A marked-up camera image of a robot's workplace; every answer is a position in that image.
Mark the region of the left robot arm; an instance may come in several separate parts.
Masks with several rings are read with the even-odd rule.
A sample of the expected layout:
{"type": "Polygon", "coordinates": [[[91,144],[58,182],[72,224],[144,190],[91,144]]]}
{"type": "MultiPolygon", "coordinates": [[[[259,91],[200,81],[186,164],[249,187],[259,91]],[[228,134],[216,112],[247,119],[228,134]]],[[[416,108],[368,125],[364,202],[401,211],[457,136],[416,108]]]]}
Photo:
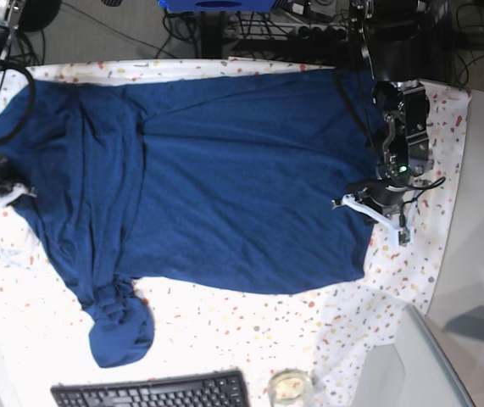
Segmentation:
{"type": "Polygon", "coordinates": [[[425,80],[440,76],[435,62],[438,36],[448,27],[447,1],[352,1],[348,9],[348,45],[357,67],[370,68],[372,100],[384,126],[363,128],[376,151],[376,173],[348,192],[356,203],[379,215],[396,215],[405,226],[408,212],[435,183],[423,180],[433,166],[427,132],[430,99],[425,80]]]}

